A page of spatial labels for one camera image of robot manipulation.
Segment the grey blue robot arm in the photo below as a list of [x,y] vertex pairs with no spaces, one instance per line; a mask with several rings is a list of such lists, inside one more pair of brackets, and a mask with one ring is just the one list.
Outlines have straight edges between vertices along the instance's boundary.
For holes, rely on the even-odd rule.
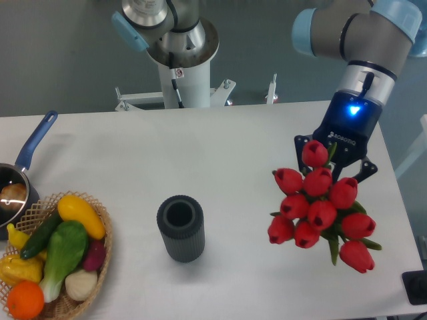
[[[147,51],[157,63],[166,108],[226,102],[210,88],[210,62],[219,37],[199,14],[197,1],[123,1],[111,22],[133,50]],[[335,1],[296,17],[291,34],[296,51],[347,63],[320,126],[294,139],[302,173],[312,170],[304,147],[316,140],[330,150],[333,180],[355,162],[361,164],[357,181],[375,174],[377,168],[367,156],[368,141],[421,22],[421,11],[409,1]]]

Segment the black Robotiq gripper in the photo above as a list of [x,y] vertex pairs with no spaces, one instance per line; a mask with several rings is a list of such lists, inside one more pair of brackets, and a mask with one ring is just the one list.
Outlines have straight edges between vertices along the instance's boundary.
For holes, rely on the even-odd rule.
[[334,164],[332,179],[338,180],[342,170],[357,161],[361,162],[360,170],[354,176],[358,183],[373,176],[378,172],[378,167],[367,157],[368,142],[381,112],[381,106],[365,98],[344,92],[335,93],[313,135],[294,137],[299,171],[312,172],[312,168],[303,162],[302,152],[313,138],[325,147],[336,145],[331,158]]

